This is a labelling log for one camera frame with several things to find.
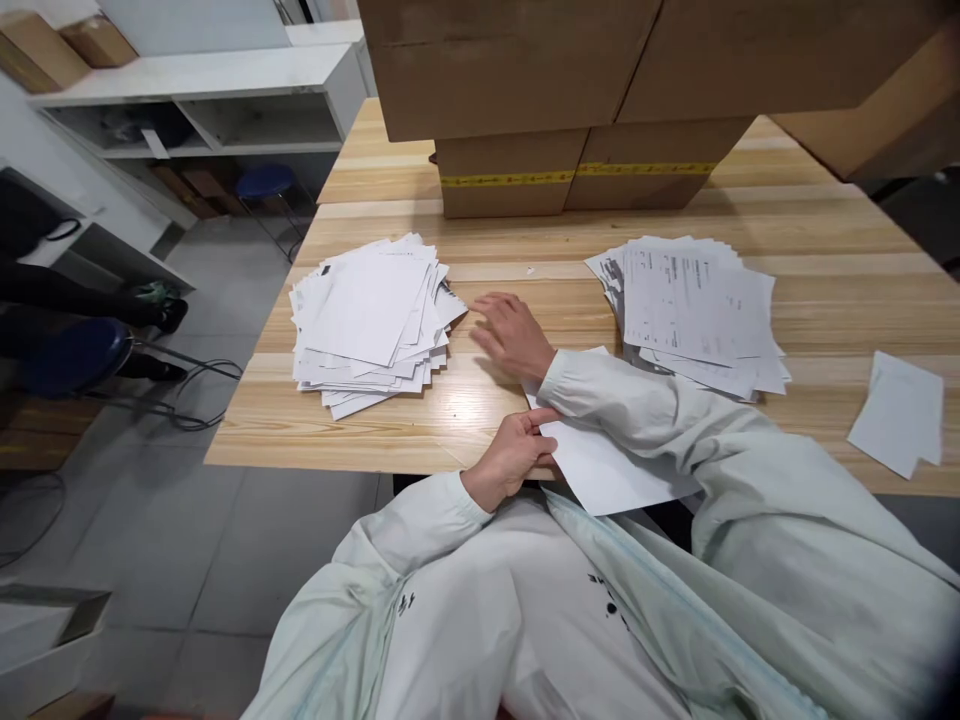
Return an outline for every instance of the hand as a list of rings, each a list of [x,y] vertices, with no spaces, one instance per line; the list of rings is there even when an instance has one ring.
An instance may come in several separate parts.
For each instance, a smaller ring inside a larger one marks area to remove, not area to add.
[[[470,332],[477,345],[504,370],[542,383],[557,351],[526,303],[516,295],[488,293],[474,300],[470,309],[482,313],[492,328]]]
[[[534,465],[553,465],[557,441],[540,435],[540,426],[563,416],[553,408],[507,415],[480,462],[460,473],[467,493],[492,513],[506,498],[516,495]]]

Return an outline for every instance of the blue stool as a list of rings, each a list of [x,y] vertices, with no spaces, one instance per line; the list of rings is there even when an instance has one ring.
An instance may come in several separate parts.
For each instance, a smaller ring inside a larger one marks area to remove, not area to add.
[[[153,398],[105,392],[97,387],[112,378],[123,367],[136,348],[147,348],[192,363],[195,367],[180,383],[174,404]],[[221,367],[236,370],[227,372]],[[126,325],[112,318],[91,318],[71,325],[47,340],[30,358],[20,363],[19,380],[31,395],[47,400],[85,397],[105,405],[167,417],[186,432],[213,427],[223,419],[220,413],[213,420],[201,420],[177,412],[179,400],[187,384],[201,373],[212,370],[239,380],[243,370],[231,360],[204,362],[188,355],[134,337]]]
[[[304,190],[303,186],[297,182],[297,178],[293,174],[293,170],[286,165],[280,165],[279,163],[259,165],[255,168],[247,170],[247,172],[243,174],[243,177],[240,178],[239,182],[237,182],[237,197],[240,198],[240,202],[243,204],[244,210],[246,210],[247,213],[249,213],[257,221],[257,223],[259,223],[260,227],[263,228],[263,231],[270,237],[271,240],[273,240],[273,244],[280,249],[280,252],[283,253],[283,256],[287,258],[287,261],[291,265],[293,264],[294,253],[304,240],[304,234],[294,222],[296,218],[293,214],[293,210],[290,207],[290,203],[288,203],[286,198],[283,196],[283,193],[287,192],[294,185],[300,188],[300,191],[305,197],[310,197],[307,191]],[[293,244],[293,247],[291,247],[290,250],[284,250],[283,246],[280,245],[279,238],[275,237],[269,230],[267,230],[266,226],[260,221],[260,218],[250,211],[250,206],[248,204],[250,200],[262,201],[274,197],[280,199],[283,213],[287,218],[287,222],[290,223],[290,227],[292,227],[293,231],[300,237],[300,239]]]

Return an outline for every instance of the yellow packing tape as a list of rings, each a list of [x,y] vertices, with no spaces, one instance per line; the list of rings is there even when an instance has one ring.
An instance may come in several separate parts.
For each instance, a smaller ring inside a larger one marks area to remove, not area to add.
[[[440,177],[441,187],[506,187],[509,185],[548,185],[570,182],[573,170],[545,173],[512,173],[510,175],[459,175]]]
[[[709,175],[717,163],[581,163],[577,175]]]

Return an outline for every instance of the wooden tabletop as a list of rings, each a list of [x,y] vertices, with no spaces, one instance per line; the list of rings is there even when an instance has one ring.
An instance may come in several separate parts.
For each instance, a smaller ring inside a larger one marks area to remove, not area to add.
[[[773,330],[793,374],[760,409],[816,438],[877,493],[960,497],[960,293],[954,281],[852,185],[837,182],[772,121],[759,118],[682,211],[594,211],[546,218],[445,220],[433,143],[390,143],[366,101],[320,196],[207,462],[430,474],[467,467],[500,419],[526,409],[513,378],[492,371],[468,332],[451,334],[448,367],[421,396],[333,422],[291,379],[287,292],[324,258],[415,231],[450,265],[470,301],[490,290],[524,299],[557,347],[618,350],[614,317],[583,260],[641,235],[712,237],[747,267],[775,275]],[[846,442],[866,398],[875,350],[942,375],[943,465],[907,482]]]

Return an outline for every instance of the stack of paper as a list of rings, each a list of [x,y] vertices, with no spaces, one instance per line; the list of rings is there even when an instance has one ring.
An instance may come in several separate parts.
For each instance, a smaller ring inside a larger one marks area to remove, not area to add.
[[[923,458],[943,457],[943,378],[877,352],[870,393],[847,440],[909,480]]]
[[[624,359],[755,401],[786,393],[773,339],[775,278],[747,270],[725,243],[646,235],[586,261],[623,334]]]
[[[414,233],[327,258],[290,293],[293,379],[321,391],[333,419],[419,393],[447,363],[450,323],[467,311],[450,268]]]

